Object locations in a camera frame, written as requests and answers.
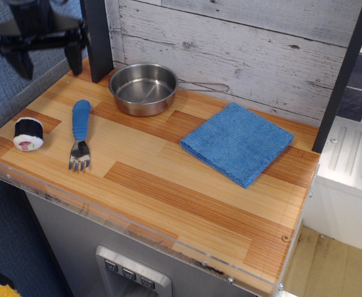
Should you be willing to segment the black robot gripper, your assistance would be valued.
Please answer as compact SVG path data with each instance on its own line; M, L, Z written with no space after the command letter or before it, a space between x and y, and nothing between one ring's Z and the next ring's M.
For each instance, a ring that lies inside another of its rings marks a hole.
M13 18L0 24L0 52L24 79L32 80L33 64L26 51L64 48L74 75L82 72L82 52L90 41L86 24L56 12L49 2L9 2Z

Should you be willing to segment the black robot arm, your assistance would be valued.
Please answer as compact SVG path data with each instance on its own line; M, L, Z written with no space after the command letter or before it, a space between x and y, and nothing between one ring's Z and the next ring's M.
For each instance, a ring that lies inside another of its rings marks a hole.
M7 1L13 19L0 24L0 55L22 78L32 80L29 51L64 49L74 75L82 72L82 50L89 44L83 20L57 13L49 1Z

